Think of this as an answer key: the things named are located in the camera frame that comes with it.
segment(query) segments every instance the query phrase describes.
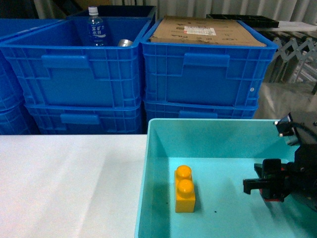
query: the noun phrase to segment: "gray tarp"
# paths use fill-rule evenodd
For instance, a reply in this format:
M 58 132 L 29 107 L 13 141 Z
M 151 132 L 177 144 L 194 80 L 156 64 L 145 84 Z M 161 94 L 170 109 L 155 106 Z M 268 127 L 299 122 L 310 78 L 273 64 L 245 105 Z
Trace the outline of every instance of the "gray tarp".
M 317 111 L 317 95 L 307 83 L 263 83 L 254 119 L 281 119 L 291 111 Z

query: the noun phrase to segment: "bin floor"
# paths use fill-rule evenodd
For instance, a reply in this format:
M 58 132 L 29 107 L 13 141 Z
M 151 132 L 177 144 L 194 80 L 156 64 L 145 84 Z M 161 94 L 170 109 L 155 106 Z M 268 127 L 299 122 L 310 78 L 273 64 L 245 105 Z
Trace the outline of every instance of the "bin floor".
M 257 178 L 254 163 L 262 161 L 155 158 L 149 221 L 153 237 L 316 237 L 317 213 L 292 196 L 283 203 L 265 203 L 259 191 L 252 190 L 251 195 L 243 193 L 242 180 Z M 174 171 L 183 164 L 192 169 L 196 193 L 194 213 L 175 213 Z

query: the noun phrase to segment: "metal rack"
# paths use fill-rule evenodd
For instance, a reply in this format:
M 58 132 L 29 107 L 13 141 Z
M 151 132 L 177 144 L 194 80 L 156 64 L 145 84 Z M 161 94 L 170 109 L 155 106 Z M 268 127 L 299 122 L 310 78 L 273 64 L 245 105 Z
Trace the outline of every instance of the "metal rack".
M 317 91 L 317 32 L 260 31 L 279 48 L 269 65 L 264 82 L 307 82 Z

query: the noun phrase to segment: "cardboard box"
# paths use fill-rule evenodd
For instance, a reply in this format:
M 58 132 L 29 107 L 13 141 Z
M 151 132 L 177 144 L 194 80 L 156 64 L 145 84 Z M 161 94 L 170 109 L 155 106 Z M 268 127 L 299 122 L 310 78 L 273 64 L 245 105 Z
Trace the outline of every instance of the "cardboard box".
M 261 46 L 235 20 L 166 16 L 159 24 L 151 42 L 229 46 Z

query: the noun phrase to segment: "yellow lego brick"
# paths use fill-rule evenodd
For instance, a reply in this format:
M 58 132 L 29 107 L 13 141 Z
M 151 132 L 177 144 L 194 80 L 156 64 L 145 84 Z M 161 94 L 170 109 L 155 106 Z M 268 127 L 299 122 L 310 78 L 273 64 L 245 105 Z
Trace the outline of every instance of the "yellow lego brick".
M 196 197 L 191 168 L 187 165 L 179 166 L 174 177 L 175 212 L 194 212 Z

